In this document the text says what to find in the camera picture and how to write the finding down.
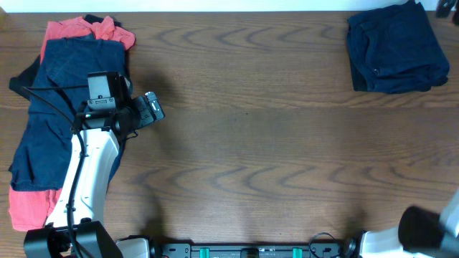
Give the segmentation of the navy blue shorts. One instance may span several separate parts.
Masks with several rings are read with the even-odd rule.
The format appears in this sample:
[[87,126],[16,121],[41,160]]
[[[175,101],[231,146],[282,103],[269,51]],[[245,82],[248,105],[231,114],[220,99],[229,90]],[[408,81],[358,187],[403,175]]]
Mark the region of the navy blue shorts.
[[426,92],[448,81],[450,64],[421,3],[363,11],[348,18],[349,60],[367,92]]

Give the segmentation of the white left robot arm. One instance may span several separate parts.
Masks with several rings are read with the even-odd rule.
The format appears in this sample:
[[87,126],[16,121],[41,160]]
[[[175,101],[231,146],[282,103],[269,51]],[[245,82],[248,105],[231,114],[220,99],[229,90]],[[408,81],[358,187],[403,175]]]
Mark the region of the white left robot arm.
[[121,144],[163,118],[153,92],[134,99],[99,95],[82,103],[71,125],[71,161],[60,198],[44,227],[27,232],[27,257],[151,256],[145,236],[114,241],[103,226],[103,213]]

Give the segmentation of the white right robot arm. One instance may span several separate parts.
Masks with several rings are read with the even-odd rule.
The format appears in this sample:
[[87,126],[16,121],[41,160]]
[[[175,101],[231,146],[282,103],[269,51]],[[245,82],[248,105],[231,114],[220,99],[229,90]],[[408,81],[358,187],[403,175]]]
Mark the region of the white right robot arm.
[[[450,64],[421,3],[363,11],[348,25],[354,90],[393,95],[447,83]],[[457,257],[458,198],[441,214],[409,207],[396,228],[363,233],[356,250],[360,257]]]

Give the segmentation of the navy garment on pile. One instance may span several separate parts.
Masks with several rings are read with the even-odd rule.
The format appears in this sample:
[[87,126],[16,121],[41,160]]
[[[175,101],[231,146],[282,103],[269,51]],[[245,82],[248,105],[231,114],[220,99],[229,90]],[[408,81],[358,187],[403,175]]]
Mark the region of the navy garment on pile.
[[12,165],[15,191],[62,187],[72,150],[70,123],[81,102],[89,99],[87,76],[92,72],[125,74],[125,48],[120,42],[74,37],[47,41],[32,84],[29,119]]

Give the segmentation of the black folded garment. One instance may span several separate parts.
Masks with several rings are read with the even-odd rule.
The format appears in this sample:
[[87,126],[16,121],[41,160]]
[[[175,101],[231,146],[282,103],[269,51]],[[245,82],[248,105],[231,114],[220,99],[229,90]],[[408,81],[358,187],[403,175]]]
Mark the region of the black folded garment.
[[366,80],[352,61],[350,61],[350,70],[354,90],[357,92],[367,92]]

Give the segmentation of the coral red garment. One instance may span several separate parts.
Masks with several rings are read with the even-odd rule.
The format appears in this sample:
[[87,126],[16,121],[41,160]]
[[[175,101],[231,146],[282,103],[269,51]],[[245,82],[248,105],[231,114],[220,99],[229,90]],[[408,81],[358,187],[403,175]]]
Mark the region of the coral red garment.
[[10,89],[30,101],[27,127],[9,167],[13,229],[45,225],[60,199],[72,155],[70,123],[89,98],[87,76],[103,71],[128,76],[126,52],[135,41],[134,33],[109,16],[51,21],[38,58],[10,79]]

